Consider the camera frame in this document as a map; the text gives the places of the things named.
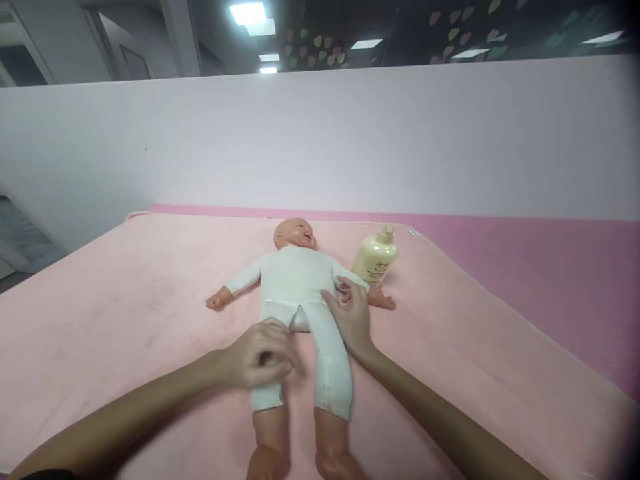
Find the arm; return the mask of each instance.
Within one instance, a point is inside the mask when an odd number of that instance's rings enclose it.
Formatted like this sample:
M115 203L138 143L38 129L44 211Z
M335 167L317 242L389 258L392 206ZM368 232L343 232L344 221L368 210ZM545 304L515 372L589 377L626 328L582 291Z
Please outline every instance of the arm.
M323 292L347 349L408 410L469 480L545 480L516 452L384 356L369 334L367 294L348 279L351 301Z
M275 353L278 361L261 367L259 358L266 352ZM116 460L174 408L199 393L216 385L262 385L298 366L289 331L276 320L266 320L226 349L212 351L74 423L34 450L9 480L46 469L69 470L84 478Z
M248 267L243 268L240 272L232 276L226 284L220 287L220 290L207 299L207 308L220 310L238 293L256 284L256 282L260 280L260 276L262 276L260 268L268 256L269 255L267 254L258 258L258 260L250 264Z
M358 277L354 272L351 272L340 265L334 258L331 258L331 276L338 290L345 294L343 302L348 302L351 299L351 291L346 288L341 278L346 278L352 283L360 285L367 292L367 302L373 307L380 307L387 310L395 310L395 300L392 297L386 297L379 287L372 287L366 283L362 278Z

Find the white onesie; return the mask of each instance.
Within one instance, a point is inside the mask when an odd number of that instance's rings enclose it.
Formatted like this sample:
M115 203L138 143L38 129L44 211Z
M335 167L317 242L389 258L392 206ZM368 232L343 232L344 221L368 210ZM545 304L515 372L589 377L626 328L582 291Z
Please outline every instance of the white onesie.
M315 347L315 406L348 420L353 392L349 358L320 290L328 290L335 297L338 277L346 277L367 291L369 286L330 256L289 245L260 257L231 278L226 287L236 296L260 277L260 321L272 317L291 330L311 332ZM254 411L282 403L279 381L251 390Z

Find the pink towel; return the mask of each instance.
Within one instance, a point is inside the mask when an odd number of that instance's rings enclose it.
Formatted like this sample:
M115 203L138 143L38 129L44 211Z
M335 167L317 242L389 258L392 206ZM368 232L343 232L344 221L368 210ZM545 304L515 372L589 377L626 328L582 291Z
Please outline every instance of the pink towel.
M277 223L139 215L0 296L0 471L254 323L256 290L221 313L204 302L238 268L273 249ZM313 226L320 249L347 267L362 238L379 229ZM401 254L385 279L398 309L372 315L379 348L550 478L614 478L635 402L408 230L397 230ZM295 338L312 372L311 339ZM352 450L372 479L461 478L395 400L352 366ZM310 376L290 378L287 397L289 478L319 478ZM254 444L248 392L221 392L184 408L119 478L242 478Z

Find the doll leg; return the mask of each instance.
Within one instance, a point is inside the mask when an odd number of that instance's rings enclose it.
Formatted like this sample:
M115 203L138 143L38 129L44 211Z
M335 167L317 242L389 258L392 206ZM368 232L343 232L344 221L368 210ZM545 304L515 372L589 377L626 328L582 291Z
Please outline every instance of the doll leg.
M275 318L288 327L294 313L295 309L291 312L286 305L265 302L260 321ZM251 390L256 448L249 460L247 480L282 480L289 472L289 412L281 392L280 382Z
M349 452L353 384L345 344L326 306L304 308L315 347L315 464L325 480L366 480Z

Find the hand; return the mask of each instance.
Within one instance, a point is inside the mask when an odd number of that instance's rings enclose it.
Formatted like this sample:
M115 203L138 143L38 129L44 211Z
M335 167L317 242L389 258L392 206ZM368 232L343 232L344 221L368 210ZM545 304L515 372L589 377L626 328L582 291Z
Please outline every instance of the hand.
M332 294L326 290L322 290L322 298L327 302L329 310L335 318L335 324L340 330L340 335L342 335L347 349L358 358L358 356L375 350L369 333L367 291L361 285L347 278L338 277L338 279L344 283L341 286L345 291L343 302L338 304Z
M384 308L385 310L395 310L395 300L393 297L385 297L379 287L371 287L367 300L374 307Z
M210 296L207 299L207 308L211 310L222 310L222 308L228 304L233 298L233 294L226 287L220 288L215 295Z
M264 385L300 370L289 330L273 318L251 326L230 346L212 353L218 354L218 381L235 387Z

